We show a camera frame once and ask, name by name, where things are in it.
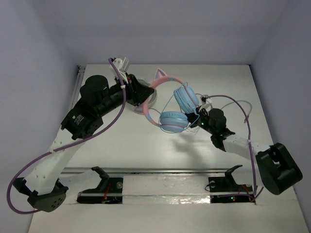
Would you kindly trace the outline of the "pink blue cat-ear headphones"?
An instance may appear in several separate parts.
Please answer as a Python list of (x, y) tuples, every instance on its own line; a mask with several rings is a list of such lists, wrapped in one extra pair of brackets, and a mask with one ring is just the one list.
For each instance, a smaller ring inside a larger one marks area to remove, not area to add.
[(189, 129), (189, 122), (185, 114), (195, 112), (199, 108), (199, 99), (189, 84), (182, 79), (166, 74), (158, 68), (155, 77), (150, 84), (151, 88), (157, 88), (164, 84), (177, 83), (178, 87), (173, 91), (169, 99), (158, 112), (156, 120), (152, 117), (148, 108), (148, 100), (135, 109), (138, 114), (143, 115), (149, 123), (158, 127), (166, 133), (182, 133)]

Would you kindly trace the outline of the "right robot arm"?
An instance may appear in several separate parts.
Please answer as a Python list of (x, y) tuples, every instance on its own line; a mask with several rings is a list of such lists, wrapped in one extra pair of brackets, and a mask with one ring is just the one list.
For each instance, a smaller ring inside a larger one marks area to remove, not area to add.
[(191, 127), (200, 127), (211, 134), (212, 144), (228, 153), (250, 159), (252, 166), (251, 184), (262, 186), (270, 193), (279, 195), (303, 179), (303, 174), (285, 145), (252, 142), (229, 130), (222, 110), (209, 112), (198, 109), (186, 114)]

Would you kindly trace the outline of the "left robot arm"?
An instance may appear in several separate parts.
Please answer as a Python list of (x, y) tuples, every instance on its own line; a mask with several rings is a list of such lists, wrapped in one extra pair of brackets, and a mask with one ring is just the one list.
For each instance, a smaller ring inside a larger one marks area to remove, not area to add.
[(103, 75), (87, 78), (80, 88), (80, 99), (61, 122), (60, 132), (50, 149), (29, 162), (10, 181), (7, 202), (14, 212), (26, 214), (12, 204), (13, 187), (28, 197), (33, 214), (52, 212), (64, 202), (69, 188), (59, 181), (59, 175), (76, 151), (110, 129), (120, 118), (126, 103), (138, 106), (155, 91), (132, 74), (126, 78), (127, 81), (116, 80), (113, 86), (109, 86)]

